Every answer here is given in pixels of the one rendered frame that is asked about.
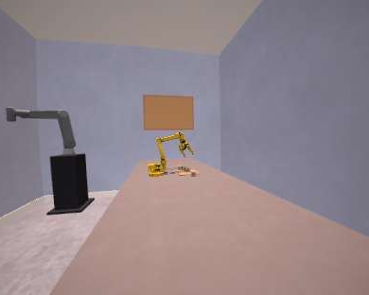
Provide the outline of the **tan flat mat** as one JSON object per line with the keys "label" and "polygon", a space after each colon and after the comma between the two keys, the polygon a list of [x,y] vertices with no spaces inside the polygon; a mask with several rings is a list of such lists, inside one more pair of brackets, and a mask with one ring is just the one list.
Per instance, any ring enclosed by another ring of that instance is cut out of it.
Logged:
{"label": "tan flat mat", "polygon": [[[180,175],[191,175],[191,171],[196,171],[195,169],[190,169],[190,172],[185,172],[184,170],[176,170],[176,172]],[[200,174],[198,171],[196,171],[196,174]]]}

